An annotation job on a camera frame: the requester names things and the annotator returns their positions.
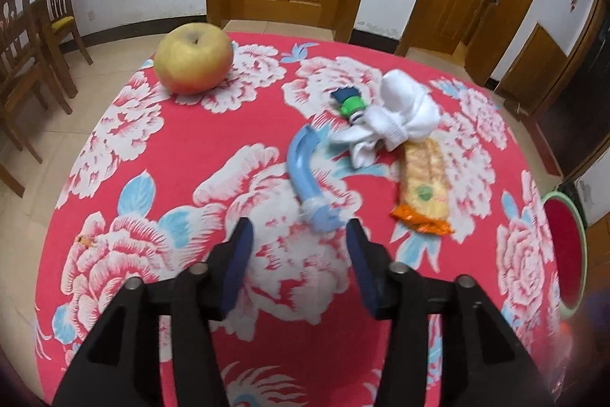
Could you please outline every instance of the small insect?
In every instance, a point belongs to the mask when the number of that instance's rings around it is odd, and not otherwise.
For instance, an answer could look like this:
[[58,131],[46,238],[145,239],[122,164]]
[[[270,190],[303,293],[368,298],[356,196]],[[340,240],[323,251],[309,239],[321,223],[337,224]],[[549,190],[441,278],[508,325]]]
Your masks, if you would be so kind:
[[85,247],[87,247],[87,248],[91,248],[91,247],[93,247],[93,246],[95,245],[95,241],[94,241],[94,240],[92,240],[92,239],[90,239],[90,238],[89,238],[88,236],[86,236],[86,235],[78,235],[78,236],[77,236],[77,237],[74,239],[74,241],[75,241],[76,243],[81,243],[81,244],[83,244],[83,245],[84,245]]

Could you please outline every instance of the tile floor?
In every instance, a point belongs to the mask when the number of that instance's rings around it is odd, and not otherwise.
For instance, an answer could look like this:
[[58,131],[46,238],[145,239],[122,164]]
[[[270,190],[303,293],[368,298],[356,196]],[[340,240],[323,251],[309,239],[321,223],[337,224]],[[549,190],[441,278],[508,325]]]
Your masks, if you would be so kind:
[[[332,40],[329,30],[274,22],[230,21],[225,30]],[[67,116],[49,97],[50,111],[43,111],[31,99],[18,119],[43,157],[43,164],[38,164],[25,151],[18,152],[10,143],[0,144],[0,162],[26,188],[20,199],[0,184],[0,345],[27,385],[39,395],[34,353],[34,293],[42,245],[57,197],[88,134],[118,91],[155,51],[162,37],[138,37],[91,47],[89,52],[94,60],[91,66],[78,52],[66,55],[79,90],[70,101],[72,115]],[[470,80],[464,68],[425,51],[411,49],[408,57]],[[517,137],[542,193],[554,188],[560,178],[546,173],[523,125],[516,123],[502,108],[500,112]]]

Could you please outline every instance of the green rim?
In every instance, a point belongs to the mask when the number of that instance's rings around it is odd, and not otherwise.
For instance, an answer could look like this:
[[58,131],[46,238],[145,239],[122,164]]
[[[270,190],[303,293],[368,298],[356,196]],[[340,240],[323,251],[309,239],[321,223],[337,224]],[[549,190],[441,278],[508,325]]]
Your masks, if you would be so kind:
[[553,191],[546,194],[542,198],[542,203],[546,204],[549,199],[557,199],[563,202],[568,209],[570,209],[572,216],[574,216],[574,219],[576,220],[576,225],[578,226],[578,231],[580,233],[580,248],[583,263],[581,267],[580,288],[578,288],[578,299],[576,300],[576,305],[574,305],[574,307],[569,307],[565,302],[563,302],[561,297],[559,298],[559,314],[561,315],[562,319],[569,319],[579,308],[580,302],[583,300],[584,286],[587,283],[587,233],[585,232],[580,213],[578,212],[578,209],[574,203],[571,201],[571,198],[564,193]]

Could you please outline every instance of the blue tube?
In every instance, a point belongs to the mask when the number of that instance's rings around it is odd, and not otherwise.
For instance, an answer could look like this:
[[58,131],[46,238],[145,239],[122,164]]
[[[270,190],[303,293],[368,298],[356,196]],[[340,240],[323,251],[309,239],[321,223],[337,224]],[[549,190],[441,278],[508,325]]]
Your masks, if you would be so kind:
[[331,232],[345,226],[339,219],[340,210],[332,208],[324,199],[322,190],[315,181],[309,161],[319,137],[309,125],[301,128],[288,146],[286,165],[292,187],[303,204],[303,215],[316,232]]

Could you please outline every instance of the dark door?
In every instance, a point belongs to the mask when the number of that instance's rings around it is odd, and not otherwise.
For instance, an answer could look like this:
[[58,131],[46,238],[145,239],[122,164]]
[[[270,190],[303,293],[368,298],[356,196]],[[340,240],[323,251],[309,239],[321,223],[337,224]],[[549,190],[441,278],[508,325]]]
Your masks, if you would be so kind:
[[538,125],[564,175],[577,169],[610,132],[610,13],[583,64]]

